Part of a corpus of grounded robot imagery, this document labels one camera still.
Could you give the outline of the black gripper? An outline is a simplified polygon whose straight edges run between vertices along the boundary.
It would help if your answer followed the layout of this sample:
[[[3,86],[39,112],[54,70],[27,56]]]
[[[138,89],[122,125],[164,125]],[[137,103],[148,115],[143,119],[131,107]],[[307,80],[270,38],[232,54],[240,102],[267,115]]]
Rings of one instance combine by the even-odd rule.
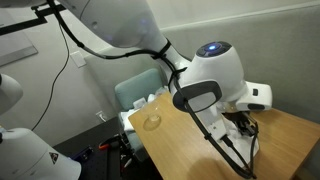
[[[257,128],[250,123],[247,112],[232,113],[230,120],[235,124],[241,135],[252,137],[256,134]]]

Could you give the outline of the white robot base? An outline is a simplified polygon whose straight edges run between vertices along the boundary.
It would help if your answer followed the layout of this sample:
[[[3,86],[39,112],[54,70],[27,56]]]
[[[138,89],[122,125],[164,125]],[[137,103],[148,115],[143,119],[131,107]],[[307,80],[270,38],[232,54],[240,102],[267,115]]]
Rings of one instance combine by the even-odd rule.
[[[78,180],[79,162],[27,128],[1,128],[0,180]]]

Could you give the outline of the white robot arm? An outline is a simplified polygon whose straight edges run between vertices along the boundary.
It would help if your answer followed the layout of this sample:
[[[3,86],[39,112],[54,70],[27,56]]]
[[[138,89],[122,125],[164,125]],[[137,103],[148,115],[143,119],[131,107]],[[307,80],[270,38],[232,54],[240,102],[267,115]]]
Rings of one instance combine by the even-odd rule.
[[[0,0],[1,8],[61,4],[113,47],[155,52],[166,74],[174,106],[193,113],[213,139],[229,134],[222,114],[248,94],[236,49],[227,42],[200,47],[189,61],[160,32],[146,0]]]

